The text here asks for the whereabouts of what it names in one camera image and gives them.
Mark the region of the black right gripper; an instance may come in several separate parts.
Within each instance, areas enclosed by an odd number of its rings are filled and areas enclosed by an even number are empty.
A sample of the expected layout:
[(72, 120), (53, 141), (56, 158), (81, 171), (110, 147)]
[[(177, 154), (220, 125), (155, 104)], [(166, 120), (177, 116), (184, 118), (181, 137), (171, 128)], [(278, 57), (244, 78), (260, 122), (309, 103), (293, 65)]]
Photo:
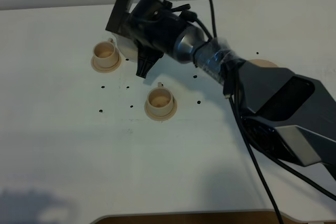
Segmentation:
[(192, 60), (205, 43), (204, 32), (193, 25), (196, 13), (190, 4), (172, 7), (161, 0), (140, 0), (127, 19), (130, 36), (147, 47), (138, 47), (136, 75), (143, 79), (165, 54), (175, 60)]

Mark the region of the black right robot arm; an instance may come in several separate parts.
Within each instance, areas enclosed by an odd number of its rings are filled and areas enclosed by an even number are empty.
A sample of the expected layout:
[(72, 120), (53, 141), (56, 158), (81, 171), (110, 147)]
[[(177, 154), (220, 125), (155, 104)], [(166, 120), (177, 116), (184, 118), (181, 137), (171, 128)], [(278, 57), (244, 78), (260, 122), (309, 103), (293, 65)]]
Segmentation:
[(193, 63), (233, 100), (254, 147), (303, 167), (320, 163), (335, 175), (335, 100), (320, 81), (237, 56), (188, 6), (140, 0), (124, 28), (138, 47), (138, 77), (145, 78), (163, 55)]

